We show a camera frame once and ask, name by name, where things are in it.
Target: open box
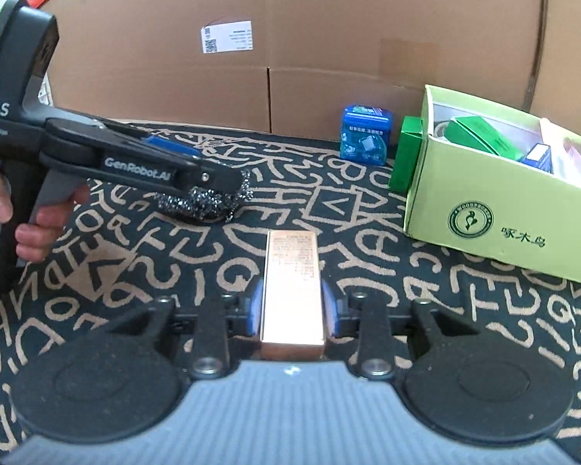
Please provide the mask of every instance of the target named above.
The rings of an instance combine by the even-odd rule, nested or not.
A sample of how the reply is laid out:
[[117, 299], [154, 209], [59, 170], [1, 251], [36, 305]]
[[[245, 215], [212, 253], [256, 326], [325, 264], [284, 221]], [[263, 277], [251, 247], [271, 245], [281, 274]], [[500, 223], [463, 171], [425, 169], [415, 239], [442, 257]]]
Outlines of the open box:
[[[498, 103], [426, 86], [423, 142], [404, 233], [506, 264], [581, 282], [581, 188], [435, 133], [436, 122], [484, 117], [522, 151], [542, 142], [540, 119]], [[562, 138], [581, 136], [555, 126]]]

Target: brown tape patch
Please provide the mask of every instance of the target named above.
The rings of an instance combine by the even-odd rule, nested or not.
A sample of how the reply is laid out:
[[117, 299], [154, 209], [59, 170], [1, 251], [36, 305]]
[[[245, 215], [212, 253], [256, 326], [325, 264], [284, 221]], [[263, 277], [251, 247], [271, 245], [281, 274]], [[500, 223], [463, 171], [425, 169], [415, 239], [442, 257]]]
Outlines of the brown tape patch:
[[437, 44], [381, 39], [379, 76], [404, 87], [438, 85], [440, 58]]

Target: screw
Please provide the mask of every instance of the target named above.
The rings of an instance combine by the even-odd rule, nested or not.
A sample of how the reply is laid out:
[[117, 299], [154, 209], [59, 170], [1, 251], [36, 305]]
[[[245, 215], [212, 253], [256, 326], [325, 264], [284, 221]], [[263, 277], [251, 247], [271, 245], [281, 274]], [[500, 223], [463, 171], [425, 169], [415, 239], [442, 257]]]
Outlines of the screw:
[[362, 370], [369, 375], [386, 375], [392, 371], [392, 366], [382, 358], [371, 358], [362, 364]]
[[222, 366], [222, 361], [213, 356], [203, 356], [196, 360], [193, 365], [198, 374], [219, 374]]

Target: human hand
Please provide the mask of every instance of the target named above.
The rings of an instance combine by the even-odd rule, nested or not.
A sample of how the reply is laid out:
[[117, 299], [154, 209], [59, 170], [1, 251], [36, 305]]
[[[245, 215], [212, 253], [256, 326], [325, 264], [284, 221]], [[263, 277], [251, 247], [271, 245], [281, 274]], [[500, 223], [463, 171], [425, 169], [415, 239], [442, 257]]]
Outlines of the human hand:
[[[88, 186], [76, 189], [71, 199], [52, 206], [39, 208], [36, 225], [20, 224], [15, 230], [17, 255], [29, 262], [41, 262], [50, 253], [51, 247], [62, 236], [62, 231], [73, 213], [75, 203], [88, 201]], [[8, 222], [13, 216], [13, 206], [0, 176], [0, 223]]]

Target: gray ribbed surface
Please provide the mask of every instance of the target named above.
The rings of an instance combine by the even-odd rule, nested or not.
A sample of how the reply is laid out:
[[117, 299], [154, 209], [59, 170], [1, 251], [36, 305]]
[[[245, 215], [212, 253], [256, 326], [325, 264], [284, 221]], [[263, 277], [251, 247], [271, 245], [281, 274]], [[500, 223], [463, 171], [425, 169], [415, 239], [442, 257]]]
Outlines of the gray ribbed surface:
[[576, 464], [551, 441], [488, 450], [446, 439], [417, 422], [389, 385], [358, 379], [338, 362], [243, 362], [225, 379], [196, 383], [171, 416], [140, 436], [99, 446], [33, 437], [2, 463]]

